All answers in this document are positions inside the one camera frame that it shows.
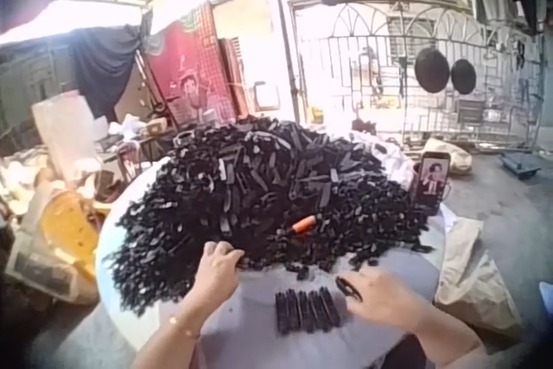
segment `hand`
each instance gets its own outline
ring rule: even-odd
[[[209,241],[204,245],[195,283],[183,302],[207,318],[228,300],[238,287],[237,262],[244,256],[228,242]]]
[[[413,332],[423,318],[428,304],[401,280],[378,268],[349,271],[341,275],[363,297],[358,302],[347,297],[347,309],[375,323]]]

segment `black round lid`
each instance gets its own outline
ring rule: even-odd
[[[476,87],[476,70],[468,60],[460,59],[451,67],[451,83],[461,95],[470,94]]]
[[[448,84],[448,60],[436,48],[425,48],[416,56],[415,76],[424,91],[440,92]]]

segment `paper bag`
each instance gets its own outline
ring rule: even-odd
[[[475,327],[519,338],[520,316],[495,262],[488,251],[475,255],[482,226],[459,218],[448,232],[435,305]]]

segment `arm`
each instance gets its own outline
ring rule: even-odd
[[[448,366],[471,352],[485,354],[480,338],[469,326],[431,304],[412,333],[437,367]]]
[[[447,366],[472,351],[484,353],[471,328],[425,302],[397,277],[375,268],[347,272],[343,277],[363,297],[362,302],[346,299],[352,313],[413,333],[437,367]]]
[[[190,367],[204,322],[238,287],[236,263],[243,255],[226,242],[206,243],[196,283],[182,300],[180,314],[154,333],[138,352],[132,369]]]

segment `red banner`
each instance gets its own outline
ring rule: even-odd
[[[151,70],[178,124],[214,109],[219,120],[236,117],[226,82],[212,6],[204,3],[149,38]]]

